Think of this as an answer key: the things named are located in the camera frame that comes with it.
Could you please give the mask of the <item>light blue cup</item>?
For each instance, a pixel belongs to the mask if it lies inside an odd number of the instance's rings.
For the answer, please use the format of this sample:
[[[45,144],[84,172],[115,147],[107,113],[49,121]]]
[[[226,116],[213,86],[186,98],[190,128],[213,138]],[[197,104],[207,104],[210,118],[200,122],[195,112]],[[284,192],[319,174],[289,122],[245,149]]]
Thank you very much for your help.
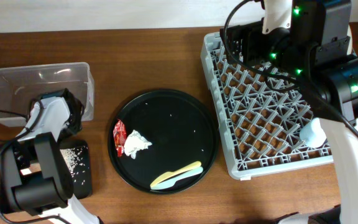
[[[301,129],[300,139],[306,146],[312,148],[321,147],[324,144],[326,135],[321,127],[319,118],[313,118]]]

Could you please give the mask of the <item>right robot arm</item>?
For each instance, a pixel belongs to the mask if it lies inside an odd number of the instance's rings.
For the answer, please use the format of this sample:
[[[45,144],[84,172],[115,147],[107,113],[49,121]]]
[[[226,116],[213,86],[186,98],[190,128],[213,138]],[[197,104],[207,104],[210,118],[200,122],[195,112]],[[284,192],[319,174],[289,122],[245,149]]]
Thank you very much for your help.
[[[255,71],[261,60],[283,70],[314,120],[302,130],[315,144],[324,134],[333,155],[341,203],[332,209],[277,218],[277,223],[358,223],[358,56],[352,53],[350,1],[262,1],[264,18],[225,24],[220,36],[229,61]]]

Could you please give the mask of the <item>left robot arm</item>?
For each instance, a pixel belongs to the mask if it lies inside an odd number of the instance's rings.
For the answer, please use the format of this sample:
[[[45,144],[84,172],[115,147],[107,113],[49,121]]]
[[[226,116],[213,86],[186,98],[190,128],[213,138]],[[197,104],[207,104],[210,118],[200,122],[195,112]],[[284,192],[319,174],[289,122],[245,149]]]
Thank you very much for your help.
[[[26,125],[12,139],[0,140],[0,219],[26,212],[29,223],[101,223],[74,194],[60,140],[82,129],[85,107],[68,89],[30,101]]]

